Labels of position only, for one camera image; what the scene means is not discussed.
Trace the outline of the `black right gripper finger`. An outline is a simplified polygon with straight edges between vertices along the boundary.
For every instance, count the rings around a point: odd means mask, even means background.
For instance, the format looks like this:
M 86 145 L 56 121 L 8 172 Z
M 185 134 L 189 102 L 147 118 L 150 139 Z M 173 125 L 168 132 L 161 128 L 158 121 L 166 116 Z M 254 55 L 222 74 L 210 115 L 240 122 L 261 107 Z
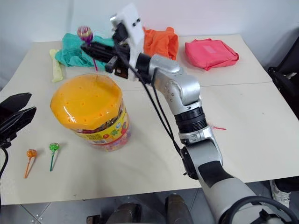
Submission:
M 102 44 L 100 42 L 92 42 L 91 47 L 96 51 L 114 51 L 114 47 Z
M 91 44 L 82 44 L 80 48 L 91 58 L 104 63 L 108 63 L 114 57 L 114 51 L 96 51 Z

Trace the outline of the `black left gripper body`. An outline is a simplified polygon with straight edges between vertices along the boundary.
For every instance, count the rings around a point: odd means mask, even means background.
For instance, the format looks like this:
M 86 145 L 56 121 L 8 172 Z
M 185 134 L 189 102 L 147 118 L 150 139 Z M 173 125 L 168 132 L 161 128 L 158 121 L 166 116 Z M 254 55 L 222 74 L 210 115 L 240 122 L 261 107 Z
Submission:
M 9 148 L 12 143 L 11 141 L 17 137 L 16 133 L 9 134 L 8 136 L 0 136 L 0 147 L 1 148 Z

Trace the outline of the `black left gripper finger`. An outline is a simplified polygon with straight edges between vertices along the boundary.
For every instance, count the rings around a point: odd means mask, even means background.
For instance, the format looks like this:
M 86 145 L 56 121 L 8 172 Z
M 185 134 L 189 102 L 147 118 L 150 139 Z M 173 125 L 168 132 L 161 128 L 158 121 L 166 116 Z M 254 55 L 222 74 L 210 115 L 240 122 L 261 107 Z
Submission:
M 0 134 L 14 134 L 28 125 L 34 118 L 36 107 L 18 111 L 0 125 Z
M 31 96 L 32 94 L 29 92 L 12 95 L 1 102 L 0 109 L 5 111 L 19 111 L 27 105 Z

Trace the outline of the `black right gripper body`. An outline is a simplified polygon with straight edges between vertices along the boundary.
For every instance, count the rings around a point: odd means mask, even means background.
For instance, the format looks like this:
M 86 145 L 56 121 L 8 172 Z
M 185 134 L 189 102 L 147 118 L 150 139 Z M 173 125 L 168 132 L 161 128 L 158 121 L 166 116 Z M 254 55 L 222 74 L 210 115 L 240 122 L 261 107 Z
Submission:
M 113 56 L 105 65 L 105 71 L 113 73 L 116 76 L 128 79 L 128 59 L 130 56 L 130 48 L 128 44 L 121 44 L 128 38 L 128 32 L 123 23 L 116 26 L 113 34 L 114 49 Z

